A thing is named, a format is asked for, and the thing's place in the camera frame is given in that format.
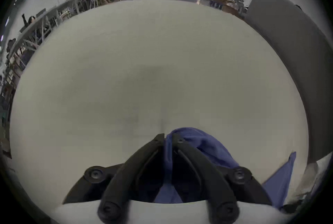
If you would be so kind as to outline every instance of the person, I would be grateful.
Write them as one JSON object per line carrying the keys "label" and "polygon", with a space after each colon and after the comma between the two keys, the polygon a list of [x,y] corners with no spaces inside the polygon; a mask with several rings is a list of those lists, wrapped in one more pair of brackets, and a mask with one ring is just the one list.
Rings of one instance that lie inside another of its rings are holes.
{"label": "person", "polygon": [[16,38],[11,39],[11,40],[8,41],[8,43],[7,43],[7,49],[6,49],[7,52],[10,52],[10,50],[12,49],[12,47],[13,47],[13,45],[14,45],[15,42],[16,42]]}
{"label": "person", "polygon": [[36,18],[34,16],[30,16],[30,18],[27,22],[26,19],[25,19],[24,13],[22,14],[22,18],[23,18],[23,22],[24,22],[25,27],[28,27],[31,23],[33,23],[36,20]]}

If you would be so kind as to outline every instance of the blue cloth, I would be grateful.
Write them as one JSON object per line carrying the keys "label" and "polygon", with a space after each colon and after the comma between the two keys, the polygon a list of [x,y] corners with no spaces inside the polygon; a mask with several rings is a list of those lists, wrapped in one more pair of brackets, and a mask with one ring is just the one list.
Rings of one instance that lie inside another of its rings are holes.
{"label": "blue cloth", "polygon": [[[172,179],[172,134],[177,133],[192,147],[198,148],[212,163],[235,168],[239,164],[232,158],[228,150],[213,136],[196,128],[179,128],[167,135],[164,144],[164,184],[161,187],[155,203],[182,203],[176,189],[171,184]],[[272,200],[273,206],[280,208],[287,196],[289,182],[292,174],[296,152],[293,152],[289,161],[273,174],[263,185]]]}
{"label": "blue cloth", "polygon": [[276,208],[283,206],[287,197],[295,159],[296,152],[292,152],[289,160],[262,184],[273,206]]}

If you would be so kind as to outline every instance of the gray panel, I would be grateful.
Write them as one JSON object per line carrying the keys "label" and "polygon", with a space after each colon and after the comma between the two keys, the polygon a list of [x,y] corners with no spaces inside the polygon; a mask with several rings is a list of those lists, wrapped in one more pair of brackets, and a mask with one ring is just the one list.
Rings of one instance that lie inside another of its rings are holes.
{"label": "gray panel", "polygon": [[333,150],[333,51],[316,24],[289,0],[252,0],[245,21],[280,56],[304,103],[308,163]]}

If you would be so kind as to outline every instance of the white table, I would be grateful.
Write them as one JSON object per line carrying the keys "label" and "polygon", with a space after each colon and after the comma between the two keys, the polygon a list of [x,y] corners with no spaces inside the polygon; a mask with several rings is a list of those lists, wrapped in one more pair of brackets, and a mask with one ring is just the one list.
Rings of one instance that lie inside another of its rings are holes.
{"label": "white table", "polygon": [[242,20],[173,0],[113,3],[70,18],[21,76],[10,138],[18,178],[44,212],[94,165],[125,162],[156,134],[192,126],[265,181],[308,129],[287,69]]}

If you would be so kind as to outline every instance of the hair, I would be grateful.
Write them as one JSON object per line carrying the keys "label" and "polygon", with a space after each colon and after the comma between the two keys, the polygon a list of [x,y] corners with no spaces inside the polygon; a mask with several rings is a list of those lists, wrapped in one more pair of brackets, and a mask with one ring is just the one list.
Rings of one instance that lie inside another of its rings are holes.
{"label": "hair", "polygon": [[31,24],[32,22],[32,18],[35,20],[36,18],[34,16],[30,16],[29,20],[28,20],[28,23]]}

